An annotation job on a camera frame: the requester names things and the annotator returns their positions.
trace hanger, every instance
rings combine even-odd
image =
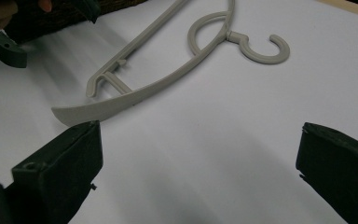
[[[194,22],[190,27],[187,35],[187,41],[194,56],[166,77],[144,86],[138,90],[132,90],[123,81],[121,81],[114,73],[121,65],[127,62],[128,56],[150,38],[168,19],[170,19],[181,8],[187,0],[176,0],[163,14],[161,14],[152,24],[150,24],[143,32],[141,32],[130,44],[114,56],[108,63],[95,73],[88,82],[87,96],[93,97],[97,93],[98,83],[105,80],[115,87],[120,96],[103,100],[101,102],[88,105],[75,106],[54,106],[51,108],[55,117],[63,124],[73,126],[90,120],[103,121],[109,119],[118,112],[140,103],[144,99],[154,95],[155,93],[165,89],[174,81],[187,74],[199,63],[201,63],[219,44],[228,40],[240,45],[242,53],[251,60],[258,63],[275,64],[286,61],[290,55],[290,48],[287,43],[277,35],[270,37],[271,42],[275,43],[280,49],[280,53],[275,56],[264,56],[250,49],[249,37],[241,35],[230,30],[230,24],[234,14],[235,1],[229,0],[227,11],[216,12],[204,16]],[[200,49],[196,43],[197,31],[210,20],[216,18],[224,19],[224,24],[215,38],[203,49]]]

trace hanger hook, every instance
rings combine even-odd
[[[238,34],[236,32],[228,32],[227,40],[240,45],[240,49],[242,53],[248,57],[249,59],[257,62],[257,63],[265,63],[265,64],[276,64],[283,63],[289,58],[290,48],[289,45],[278,35],[271,35],[269,40],[276,44],[280,50],[277,55],[274,56],[266,56],[261,55],[259,53],[254,52],[249,47],[249,36]]]

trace white surface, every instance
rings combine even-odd
[[[28,43],[26,69],[0,63],[0,182],[63,132],[53,105],[77,105],[88,78],[173,1],[149,0]],[[121,69],[138,88],[186,62],[190,25],[227,1],[190,1]],[[207,44],[221,24],[200,32]],[[71,224],[345,223],[300,177],[304,122],[358,139],[358,15],[307,0],[237,1],[232,29],[289,60],[262,65],[220,45],[167,90],[102,123],[98,186]],[[112,88],[97,98],[116,95]]]

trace clothes hanger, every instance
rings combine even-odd
[[[115,87],[120,96],[103,100],[101,102],[88,105],[75,106],[54,106],[51,108],[55,117],[63,124],[73,126],[90,120],[103,121],[109,119],[118,112],[140,103],[144,99],[154,95],[155,93],[165,89],[174,81],[187,74],[199,63],[201,63],[219,44],[228,40],[240,45],[242,53],[251,60],[258,63],[275,64],[286,61],[290,55],[290,48],[287,43],[276,35],[272,35],[270,40],[280,49],[280,53],[275,56],[264,56],[252,51],[249,47],[249,37],[240,35],[230,30],[230,24],[234,14],[235,1],[229,0],[227,11],[216,12],[204,16],[197,20],[191,27],[187,35],[187,40],[194,56],[166,77],[144,86],[138,90],[132,90],[123,81],[121,81],[114,73],[121,65],[127,62],[127,58],[136,49],[150,38],[169,18],[171,18],[188,0],[176,0],[161,16],[159,16],[152,24],[150,24],[143,32],[141,32],[130,44],[114,56],[108,63],[95,73],[88,82],[87,96],[93,97],[97,93],[98,83],[105,80]],[[216,18],[224,19],[224,24],[215,38],[203,49],[200,49],[196,43],[197,31],[210,20]]]

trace white tabletop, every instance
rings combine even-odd
[[[23,46],[28,67],[0,63],[0,183],[10,169],[62,133],[54,105],[92,102],[87,80],[173,0],[149,0]],[[192,56],[186,34],[224,0],[189,1],[134,53],[119,75],[137,89]],[[205,46],[221,22],[202,29]],[[237,45],[220,45],[165,91],[102,122],[104,165],[73,224],[345,223],[298,175],[305,122],[358,139],[358,15],[309,0],[237,1],[232,30],[263,54],[291,48],[288,61],[263,65]],[[103,85],[98,100],[117,93]]]

